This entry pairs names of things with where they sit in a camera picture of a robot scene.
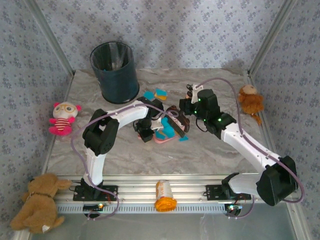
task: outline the pink stuffed toy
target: pink stuffed toy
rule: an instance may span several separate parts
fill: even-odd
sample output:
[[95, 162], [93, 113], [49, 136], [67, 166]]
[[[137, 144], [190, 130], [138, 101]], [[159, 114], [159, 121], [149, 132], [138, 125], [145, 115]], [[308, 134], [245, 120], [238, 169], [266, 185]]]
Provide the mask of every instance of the pink stuffed toy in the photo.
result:
[[49, 127], [49, 132], [54, 135], [65, 136], [72, 132], [71, 124], [75, 122], [80, 105], [73, 105], [70, 102], [56, 102], [54, 105], [53, 117], [50, 123], [54, 126]]

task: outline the dark blue trash can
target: dark blue trash can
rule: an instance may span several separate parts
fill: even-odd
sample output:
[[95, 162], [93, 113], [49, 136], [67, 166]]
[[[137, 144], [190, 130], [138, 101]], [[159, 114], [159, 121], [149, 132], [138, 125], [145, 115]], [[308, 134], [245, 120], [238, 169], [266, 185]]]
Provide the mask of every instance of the dark blue trash can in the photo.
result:
[[121, 42], [106, 42], [90, 54], [90, 64], [102, 96], [112, 104], [124, 104], [139, 93], [132, 49]]

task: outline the patterned wallpaper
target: patterned wallpaper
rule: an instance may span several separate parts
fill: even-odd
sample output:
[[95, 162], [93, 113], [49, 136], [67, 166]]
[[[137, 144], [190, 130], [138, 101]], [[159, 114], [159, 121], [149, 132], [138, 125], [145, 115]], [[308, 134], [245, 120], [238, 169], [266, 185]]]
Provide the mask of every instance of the patterned wallpaper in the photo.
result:
[[0, 1], [0, 240], [21, 207], [28, 181], [41, 173], [53, 103], [68, 77], [23, 1]]
[[299, 0], [254, 80], [277, 150], [296, 160], [302, 203], [320, 240], [320, 2]]
[[247, 69], [283, 0], [38, 0], [74, 69], [121, 41], [138, 68]]

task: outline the small blue piece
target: small blue piece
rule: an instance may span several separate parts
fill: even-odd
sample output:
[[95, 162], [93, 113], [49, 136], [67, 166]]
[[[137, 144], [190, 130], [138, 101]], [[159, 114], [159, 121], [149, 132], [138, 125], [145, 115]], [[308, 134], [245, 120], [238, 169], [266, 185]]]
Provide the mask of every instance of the small blue piece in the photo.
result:
[[158, 89], [158, 88], [155, 90], [155, 93], [156, 93], [157, 96], [167, 96], [167, 92], [166, 91]]
[[154, 93], [151, 92], [151, 91], [146, 91], [146, 92], [143, 94], [143, 96], [144, 96], [146, 99], [148, 99], [148, 100], [152, 100], [152, 99], [155, 98]]
[[155, 131], [155, 137], [157, 138], [157, 139], [161, 139], [161, 140], [164, 140], [165, 138], [166, 138], [166, 136], [165, 135], [162, 135], [160, 132], [158, 132], [158, 131]]
[[187, 141], [189, 138], [185, 135], [179, 139], [180, 142]]
[[163, 125], [162, 132], [168, 137], [173, 138], [175, 136], [175, 130], [168, 123], [168, 119], [166, 117], [161, 119], [161, 124]]

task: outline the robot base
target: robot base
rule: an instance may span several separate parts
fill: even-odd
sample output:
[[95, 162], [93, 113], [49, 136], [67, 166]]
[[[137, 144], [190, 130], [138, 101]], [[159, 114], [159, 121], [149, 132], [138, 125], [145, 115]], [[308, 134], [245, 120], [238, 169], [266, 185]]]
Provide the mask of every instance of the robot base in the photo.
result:
[[[101, 182], [97, 187], [108, 190], [116, 195], [118, 195], [118, 186], [117, 185], [103, 185]], [[116, 198], [105, 192], [101, 192], [98, 189], [89, 186], [85, 180], [82, 178], [80, 185], [76, 186], [73, 194], [73, 201], [83, 202], [83, 201], [97, 201], [97, 202], [114, 202]]]

